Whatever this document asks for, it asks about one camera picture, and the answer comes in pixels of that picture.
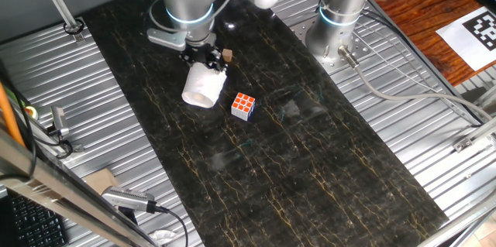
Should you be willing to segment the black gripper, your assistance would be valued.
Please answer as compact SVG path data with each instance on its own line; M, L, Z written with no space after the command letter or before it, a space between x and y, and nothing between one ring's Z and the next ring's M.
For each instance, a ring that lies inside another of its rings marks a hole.
M185 52L180 53L180 58L188 65L192 65L194 62L211 63L211 68L218 72L223 72L227 68L218 48L210 44L199 47L187 46Z

